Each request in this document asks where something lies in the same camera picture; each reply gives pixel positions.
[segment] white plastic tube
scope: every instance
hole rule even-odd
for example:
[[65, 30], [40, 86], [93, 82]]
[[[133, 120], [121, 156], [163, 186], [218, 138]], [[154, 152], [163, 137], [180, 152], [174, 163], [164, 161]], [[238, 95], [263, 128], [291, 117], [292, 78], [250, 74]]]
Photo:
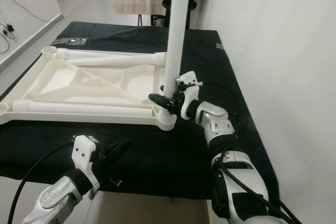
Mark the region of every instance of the white plastic tube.
[[[189, 0], [172, 0], [163, 89], [163, 95], [167, 98], [172, 98], [176, 92], [175, 80], [180, 76], [188, 2]], [[176, 117], [166, 109], [161, 109], [159, 119], [168, 124], [176, 120]]]
[[56, 102], [35, 102], [30, 100], [16, 100], [13, 103], [13, 111], [65, 114], [124, 115], [144, 117], [151, 117], [153, 114], [152, 109], [144, 108], [126, 108]]
[[129, 65], [141, 65], [141, 64], [151, 64], [151, 65], [163, 66], [165, 64], [165, 53], [157, 52], [155, 54], [150, 54], [150, 55], [74, 59], [74, 60], [67, 60], [67, 62], [75, 66], [78, 66], [78, 67], [129, 66]]
[[67, 48], [58, 48], [56, 50], [57, 58], [61, 58], [64, 60], [71, 58], [99, 58], [99, 57], [113, 57], [120, 56], [119, 54], [112, 54], [111, 52], [92, 52], [92, 51], [79, 51], [79, 50], [71, 50]]

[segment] white plastic bracket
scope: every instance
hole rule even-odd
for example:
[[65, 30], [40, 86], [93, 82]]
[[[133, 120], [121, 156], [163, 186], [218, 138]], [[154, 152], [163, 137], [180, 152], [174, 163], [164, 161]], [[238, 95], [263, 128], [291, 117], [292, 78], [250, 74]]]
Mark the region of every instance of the white plastic bracket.
[[84, 135], [76, 136], [74, 148], [71, 155], [76, 169], [80, 169], [90, 180], [94, 194], [100, 187], [99, 182], [92, 171], [92, 162], [90, 162], [91, 155], [95, 150], [96, 145], [91, 139]]
[[190, 118], [187, 116], [187, 109], [188, 109], [190, 103], [193, 100], [198, 101], [198, 93], [200, 92], [199, 91], [200, 90], [199, 86], [203, 85], [203, 83], [202, 82], [200, 82], [200, 83], [197, 82], [196, 74], [195, 74], [194, 71], [190, 71], [190, 72], [187, 72], [187, 73], [181, 75], [176, 80], [176, 82], [177, 82], [177, 85], [180, 82], [183, 82], [186, 85], [188, 85], [188, 84], [195, 84], [196, 85], [196, 86], [191, 86], [184, 91], [184, 103], [183, 103], [182, 108], [181, 108], [181, 117], [184, 120], [188, 120]]

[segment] tiled floor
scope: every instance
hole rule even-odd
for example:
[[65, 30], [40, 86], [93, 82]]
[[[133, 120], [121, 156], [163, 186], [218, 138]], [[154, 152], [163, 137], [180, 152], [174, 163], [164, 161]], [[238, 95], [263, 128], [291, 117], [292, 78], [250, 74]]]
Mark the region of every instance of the tiled floor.
[[[137, 15], [117, 15], [111, 0], [83, 0], [65, 14], [49, 32], [36, 41], [17, 60], [0, 73], [0, 93], [37, 58], [71, 21], [119, 25], [137, 25]], [[150, 25], [149, 16], [143, 16], [143, 25]], [[0, 177], [0, 224], [7, 223], [10, 205], [20, 181]], [[19, 198], [13, 224], [20, 224], [33, 209], [36, 197], [48, 185], [27, 183]], [[174, 199], [145, 195], [99, 192], [93, 201], [87, 196], [74, 209], [65, 224], [152, 224], [152, 223], [207, 223], [207, 214], [201, 200]]]

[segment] white vertical pole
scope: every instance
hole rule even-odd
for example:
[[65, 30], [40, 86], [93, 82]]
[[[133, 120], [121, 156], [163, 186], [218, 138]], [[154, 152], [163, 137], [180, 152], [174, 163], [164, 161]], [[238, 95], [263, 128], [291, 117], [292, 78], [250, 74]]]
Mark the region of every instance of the white vertical pole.
[[[169, 99], [176, 92], [175, 80], [180, 76], [188, 3], [189, 0], [172, 0], [171, 4], [163, 89], [163, 95]], [[159, 117], [161, 121], [166, 123], [176, 120], [176, 117], [170, 115], [166, 109], [160, 110]]]

